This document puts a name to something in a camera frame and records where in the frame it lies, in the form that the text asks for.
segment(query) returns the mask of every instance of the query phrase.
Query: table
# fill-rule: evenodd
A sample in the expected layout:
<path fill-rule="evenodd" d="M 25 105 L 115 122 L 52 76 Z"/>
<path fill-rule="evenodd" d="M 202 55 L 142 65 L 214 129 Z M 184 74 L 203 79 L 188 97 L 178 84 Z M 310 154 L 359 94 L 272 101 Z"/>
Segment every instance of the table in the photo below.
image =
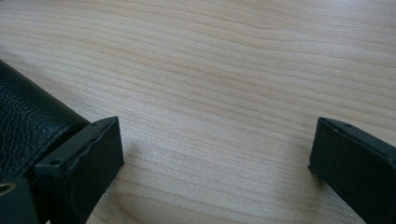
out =
<path fill-rule="evenodd" d="M 363 223 L 306 166 L 318 117 L 396 145 L 391 0 L 0 1 L 0 57 L 125 165 L 88 223 Z"/>

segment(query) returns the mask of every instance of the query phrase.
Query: wood grain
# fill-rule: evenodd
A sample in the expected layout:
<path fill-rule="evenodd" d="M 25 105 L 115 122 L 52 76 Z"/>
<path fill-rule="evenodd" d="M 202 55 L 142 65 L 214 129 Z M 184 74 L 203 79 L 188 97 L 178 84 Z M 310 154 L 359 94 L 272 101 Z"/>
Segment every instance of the wood grain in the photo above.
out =
<path fill-rule="evenodd" d="M 0 57 L 126 164 L 88 223 L 363 223 L 307 170 L 319 116 L 396 145 L 391 0 L 0 0 Z"/>

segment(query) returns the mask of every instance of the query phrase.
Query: black textured leather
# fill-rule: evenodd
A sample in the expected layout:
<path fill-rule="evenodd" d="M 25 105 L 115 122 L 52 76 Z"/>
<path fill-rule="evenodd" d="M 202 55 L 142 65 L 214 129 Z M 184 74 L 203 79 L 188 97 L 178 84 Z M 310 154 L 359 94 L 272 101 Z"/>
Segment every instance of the black textured leather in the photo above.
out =
<path fill-rule="evenodd" d="M 0 180 L 33 166 L 90 124 L 0 60 Z"/>

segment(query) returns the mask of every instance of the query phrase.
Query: light wood tabletop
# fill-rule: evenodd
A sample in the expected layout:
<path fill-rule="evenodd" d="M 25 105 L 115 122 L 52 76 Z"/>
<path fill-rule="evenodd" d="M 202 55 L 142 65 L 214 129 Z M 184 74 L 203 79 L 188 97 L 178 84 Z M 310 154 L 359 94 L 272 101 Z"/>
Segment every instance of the light wood tabletop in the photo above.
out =
<path fill-rule="evenodd" d="M 88 223 L 364 223 L 307 169 L 318 117 L 396 145 L 393 0 L 0 0 L 0 57 L 120 117 Z"/>

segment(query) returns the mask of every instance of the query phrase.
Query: wooden table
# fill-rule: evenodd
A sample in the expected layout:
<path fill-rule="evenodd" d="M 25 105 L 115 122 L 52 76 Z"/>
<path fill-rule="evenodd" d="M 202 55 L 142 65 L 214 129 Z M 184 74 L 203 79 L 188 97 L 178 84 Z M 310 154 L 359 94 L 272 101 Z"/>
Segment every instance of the wooden table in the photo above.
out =
<path fill-rule="evenodd" d="M 392 0 L 0 0 L 0 57 L 120 116 L 88 223 L 363 223 L 306 168 L 317 119 L 396 145 Z"/>

